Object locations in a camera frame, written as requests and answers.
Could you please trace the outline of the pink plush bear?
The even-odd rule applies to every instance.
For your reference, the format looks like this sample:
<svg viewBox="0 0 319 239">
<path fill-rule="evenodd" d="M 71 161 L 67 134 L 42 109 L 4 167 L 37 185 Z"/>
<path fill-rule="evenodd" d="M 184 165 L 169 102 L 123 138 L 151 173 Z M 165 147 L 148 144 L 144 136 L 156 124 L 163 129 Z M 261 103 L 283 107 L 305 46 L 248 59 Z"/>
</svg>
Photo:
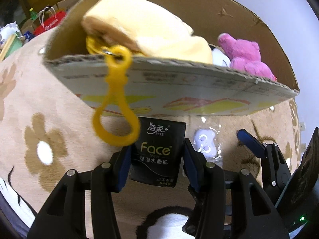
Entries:
<svg viewBox="0 0 319 239">
<path fill-rule="evenodd" d="M 230 59 L 231 69 L 277 81 L 271 69 L 261 61 L 260 47 L 256 42 L 235 39 L 228 33 L 220 34 L 217 40 Z"/>
</svg>

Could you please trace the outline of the purple toy in plastic bag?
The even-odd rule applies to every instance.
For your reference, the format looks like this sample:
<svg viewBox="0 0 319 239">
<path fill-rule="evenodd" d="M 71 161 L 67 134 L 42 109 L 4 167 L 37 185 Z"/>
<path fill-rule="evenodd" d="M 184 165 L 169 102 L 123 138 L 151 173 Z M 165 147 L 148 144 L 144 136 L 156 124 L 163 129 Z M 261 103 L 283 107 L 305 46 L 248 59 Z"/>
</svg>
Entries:
<svg viewBox="0 0 319 239">
<path fill-rule="evenodd" d="M 222 126 L 219 123 L 205 122 L 194 126 L 192 134 L 194 150 L 202 153 L 208 161 L 220 166 L 223 161 L 221 128 Z"/>
</svg>

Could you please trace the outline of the yellow plush toy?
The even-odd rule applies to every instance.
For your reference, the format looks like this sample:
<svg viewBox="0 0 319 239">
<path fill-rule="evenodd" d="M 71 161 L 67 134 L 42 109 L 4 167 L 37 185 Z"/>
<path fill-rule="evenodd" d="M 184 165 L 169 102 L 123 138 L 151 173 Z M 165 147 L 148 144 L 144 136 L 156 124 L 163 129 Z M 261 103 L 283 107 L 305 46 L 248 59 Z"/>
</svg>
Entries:
<svg viewBox="0 0 319 239">
<path fill-rule="evenodd" d="M 108 67 L 108 89 L 92 123 L 96 135 L 112 146 L 130 145 L 140 135 L 140 121 L 124 92 L 133 55 L 212 63 L 211 48 L 203 37 L 195 36 L 178 16 L 147 0 L 100 0 L 84 14 L 81 25 L 87 33 L 87 51 L 104 55 Z M 101 124 L 102 112 L 111 104 L 119 107 L 130 125 L 129 134 L 114 135 Z"/>
</svg>

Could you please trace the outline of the open brown cardboard box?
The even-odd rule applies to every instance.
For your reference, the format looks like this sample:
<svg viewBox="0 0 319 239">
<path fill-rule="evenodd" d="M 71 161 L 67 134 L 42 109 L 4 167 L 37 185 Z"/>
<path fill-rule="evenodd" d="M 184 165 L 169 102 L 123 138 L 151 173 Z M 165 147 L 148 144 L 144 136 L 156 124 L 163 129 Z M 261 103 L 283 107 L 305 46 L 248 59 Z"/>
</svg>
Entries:
<svg viewBox="0 0 319 239">
<path fill-rule="evenodd" d="M 79 0 L 62 0 L 57 2 L 54 7 L 55 10 L 64 10 L 68 12 L 71 7 L 73 7 Z M 39 19 L 36 19 L 34 22 L 29 18 L 21 27 L 21 32 L 26 36 L 26 39 L 30 39 L 35 36 L 33 32 L 40 25 Z"/>
</svg>

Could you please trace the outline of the green yellow plush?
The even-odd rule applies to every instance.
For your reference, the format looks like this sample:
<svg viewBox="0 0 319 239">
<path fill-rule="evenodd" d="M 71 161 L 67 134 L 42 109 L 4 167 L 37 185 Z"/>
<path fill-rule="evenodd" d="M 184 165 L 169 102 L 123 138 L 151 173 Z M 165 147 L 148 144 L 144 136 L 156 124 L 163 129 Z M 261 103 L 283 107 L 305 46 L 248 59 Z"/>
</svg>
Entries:
<svg viewBox="0 0 319 239">
<path fill-rule="evenodd" d="M 5 42 L 1 51 L 0 61 L 3 61 L 9 57 L 13 52 L 20 49 L 22 46 L 23 42 L 16 35 L 11 35 Z"/>
</svg>

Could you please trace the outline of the white and navy plush doll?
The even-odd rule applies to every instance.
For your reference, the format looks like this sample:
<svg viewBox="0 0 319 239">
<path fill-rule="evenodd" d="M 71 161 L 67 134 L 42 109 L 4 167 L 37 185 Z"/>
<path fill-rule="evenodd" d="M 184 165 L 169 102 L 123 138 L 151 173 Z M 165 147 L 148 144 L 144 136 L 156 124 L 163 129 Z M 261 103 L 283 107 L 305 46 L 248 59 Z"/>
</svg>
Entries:
<svg viewBox="0 0 319 239">
<path fill-rule="evenodd" d="M 211 53 L 212 53 L 212 63 L 213 65 L 220 66 L 220 67 L 229 67 L 231 60 L 224 54 L 219 47 L 214 45 L 210 45 Z"/>
</svg>

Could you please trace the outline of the red paper shopping bag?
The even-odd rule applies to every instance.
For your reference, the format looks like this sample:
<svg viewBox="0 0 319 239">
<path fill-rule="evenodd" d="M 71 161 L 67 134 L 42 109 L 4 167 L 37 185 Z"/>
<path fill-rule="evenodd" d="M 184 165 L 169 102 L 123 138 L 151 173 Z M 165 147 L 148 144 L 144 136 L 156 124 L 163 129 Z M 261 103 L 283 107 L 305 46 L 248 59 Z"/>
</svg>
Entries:
<svg viewBox="0 0 319 239">
<path fill-rule="evenodd" d="M 51 6 L 45 7 L 37 14 L 40 25 L 35 29 L 33 34 L 38 36 L 54 27 L 57 27 L 66 14 L 67 12 L 64 10 L 55 10 L 55 8 Z"/>
</svg>

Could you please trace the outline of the green bottle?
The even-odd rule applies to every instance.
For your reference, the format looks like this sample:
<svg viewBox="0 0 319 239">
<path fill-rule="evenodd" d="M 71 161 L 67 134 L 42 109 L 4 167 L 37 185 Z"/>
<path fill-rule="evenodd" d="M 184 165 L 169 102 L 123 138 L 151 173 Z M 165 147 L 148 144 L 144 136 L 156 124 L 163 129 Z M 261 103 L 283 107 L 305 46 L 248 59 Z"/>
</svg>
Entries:
<svg viewBox="0 0 319 239">
<path fill-rule="evenodd" d="M 30 19 L 34 22 L 38 18 L 38 13 L 33 8 L 29 9 Z"/>
</svg>

